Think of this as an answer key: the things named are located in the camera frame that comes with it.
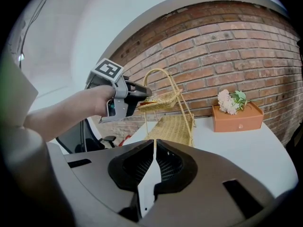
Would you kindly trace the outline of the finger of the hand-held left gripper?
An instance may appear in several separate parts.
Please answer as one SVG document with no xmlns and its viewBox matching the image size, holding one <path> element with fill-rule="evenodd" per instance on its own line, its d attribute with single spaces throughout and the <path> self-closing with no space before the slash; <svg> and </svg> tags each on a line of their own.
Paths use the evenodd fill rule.
<svg viewBox="0 0 303 227">
<path fill-rule="evenodd" d="M 128 105 L 126 116 L 132 116 L 135 112 L 137 104 L 152 96 L 152 91 L 145 86 L 126 80 L 128 94 L 125 103 Z"/>
</svg>

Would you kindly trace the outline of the person's left hand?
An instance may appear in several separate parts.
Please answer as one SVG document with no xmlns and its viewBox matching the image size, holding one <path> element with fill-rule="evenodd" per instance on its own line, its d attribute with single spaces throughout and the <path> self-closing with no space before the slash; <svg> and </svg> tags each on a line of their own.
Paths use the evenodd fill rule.
<svg viewBox="0 0 303 227">
<path fill-rule="evenodd" d="M 95 114 L 101 117 L 107 115 L 107 102 L 111 100 L 116 91 L 112 86 L 102 85 L 93 88 L 95 94 Z"/>
</svg>

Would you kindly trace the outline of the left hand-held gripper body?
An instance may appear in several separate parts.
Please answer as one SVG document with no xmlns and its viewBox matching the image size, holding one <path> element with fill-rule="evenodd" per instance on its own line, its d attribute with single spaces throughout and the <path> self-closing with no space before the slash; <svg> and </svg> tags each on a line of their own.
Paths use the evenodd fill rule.
<svg viewBox="0 0 303 227">
<path fill-rule="evenodd" d="M 101 117 L 99 123 L 118 121 L 126 117 L 128 104 L 125 98 L 128 96 L 128 87 L 123 77 L 124 68 L 117 63 L 103 58 L 91 69 L 87 80 L 86 89 L 101 85 L 109 85 L 115 90 L 115 94 L 106 104 L 106 116 Z"/>
</svg>

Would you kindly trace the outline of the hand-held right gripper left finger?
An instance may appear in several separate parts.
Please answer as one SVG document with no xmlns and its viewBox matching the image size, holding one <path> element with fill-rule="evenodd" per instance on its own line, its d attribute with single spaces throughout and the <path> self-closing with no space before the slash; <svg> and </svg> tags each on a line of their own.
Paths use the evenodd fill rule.
<svg viewBox="0 0 303 227">
<path fill-rule="evenodd" d="M 65 155 L 84 187 L 114 212 L 132 221 L 153 206 L 146 173 L 153 161 L 154 142 L 143 140 L 123 147 Z"/>
</svg>

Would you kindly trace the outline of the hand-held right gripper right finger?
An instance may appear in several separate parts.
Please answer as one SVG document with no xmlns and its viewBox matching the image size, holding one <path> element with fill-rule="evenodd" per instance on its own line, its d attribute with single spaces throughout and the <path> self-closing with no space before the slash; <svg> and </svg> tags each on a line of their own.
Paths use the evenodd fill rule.
<svg viewBox="0 0 303 227">
<path fill-rule="evenodd" d="M 157 140 L 157 162 L 162 182 L 145 227 L 251 227 L 274 201 L 261 182 L 220 155 Z"/>
</svg>

